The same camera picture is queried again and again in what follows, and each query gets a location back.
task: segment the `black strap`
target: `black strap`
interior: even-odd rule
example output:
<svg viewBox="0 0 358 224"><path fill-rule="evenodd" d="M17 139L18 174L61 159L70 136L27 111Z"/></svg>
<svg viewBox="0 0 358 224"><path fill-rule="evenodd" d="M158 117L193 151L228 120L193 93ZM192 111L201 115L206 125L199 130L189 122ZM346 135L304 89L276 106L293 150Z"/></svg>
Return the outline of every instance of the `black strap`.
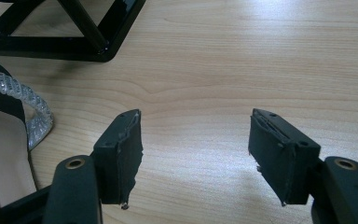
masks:
<svg viewBox="0 0 358 224"><path fill-rule="evenodd" d="M10 76L10 73L1 65L0 72ZM0 93L0 111L17 117L25 124L24 107L21 100Z"/></svg>

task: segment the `silver braided cable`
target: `silver braided cable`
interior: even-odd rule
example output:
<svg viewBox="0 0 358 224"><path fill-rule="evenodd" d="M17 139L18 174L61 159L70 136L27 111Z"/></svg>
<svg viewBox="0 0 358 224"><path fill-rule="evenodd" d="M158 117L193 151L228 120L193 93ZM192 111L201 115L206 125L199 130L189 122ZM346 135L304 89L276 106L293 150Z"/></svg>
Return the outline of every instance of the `silver braided cable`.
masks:
<svg viewBox="0 0 358 224"><path fill-rule="evenodd" d="M39 95L34 93L30 87L1 72L0 93L19 99L36 111L35 116L26 121L28 148L29 150L34 149L53 126L53 116L48 108L48 104Z"/></svg>

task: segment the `black metal frame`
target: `black metal frame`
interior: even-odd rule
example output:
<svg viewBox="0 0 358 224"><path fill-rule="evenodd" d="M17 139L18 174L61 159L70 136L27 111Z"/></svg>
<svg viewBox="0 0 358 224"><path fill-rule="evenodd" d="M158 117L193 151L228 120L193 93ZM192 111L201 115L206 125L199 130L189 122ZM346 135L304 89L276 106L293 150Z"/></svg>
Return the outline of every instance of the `black metal frame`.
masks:
<svg viewBox="0 0 358 224"><path fill-rule="evenodd" d="M58 0L84 37L11 36L45 0L19 1L0 17L0 55L108 62L117 54L145 0L115 0L98 26L78 0Z"/></svg>

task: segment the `light wood surface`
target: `light wood surface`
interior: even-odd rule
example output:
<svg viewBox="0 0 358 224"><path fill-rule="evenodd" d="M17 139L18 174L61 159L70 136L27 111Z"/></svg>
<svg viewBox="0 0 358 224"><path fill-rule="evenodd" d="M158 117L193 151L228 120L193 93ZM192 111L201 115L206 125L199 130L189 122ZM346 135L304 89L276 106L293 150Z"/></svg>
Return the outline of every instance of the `light wood surface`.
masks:
<svg viewBox="0 0 358 224"><path fill-rule="evenodd" d="M82 1L97 21L106 1ZM9 5L0 3L0 14ZM48 0L16 35L79 35ZM281 204L249 155L252 109L273 111L358 161L358 0L147 0L109 63L0 56L49 103L33 151L41 187L62 160L90 154L119 113L143 112L144 157L130 209L104 223L311 223Z"/></svg>

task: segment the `wood grain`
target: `wood grain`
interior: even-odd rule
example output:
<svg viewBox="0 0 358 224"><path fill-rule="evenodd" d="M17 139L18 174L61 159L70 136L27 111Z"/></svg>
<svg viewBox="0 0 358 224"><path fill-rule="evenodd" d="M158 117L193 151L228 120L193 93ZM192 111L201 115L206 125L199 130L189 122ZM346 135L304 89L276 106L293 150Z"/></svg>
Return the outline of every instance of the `wood grain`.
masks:
<svg viewBox="0 0 358 224"><path fill-rule="evenodd" d="M82 3L96 21L110 4ZM16 33L33 34L79 32L48 0ZM60 161L90 154L116 115L142 110L145 155L131 208L104 206L105 223L311 223L312 198L281 207L255 169L247 151L255 107L318 142L321 158L358 161L358 0L147 0L109 63L0 64L55 116L33 151L41 187Z"/></svg>

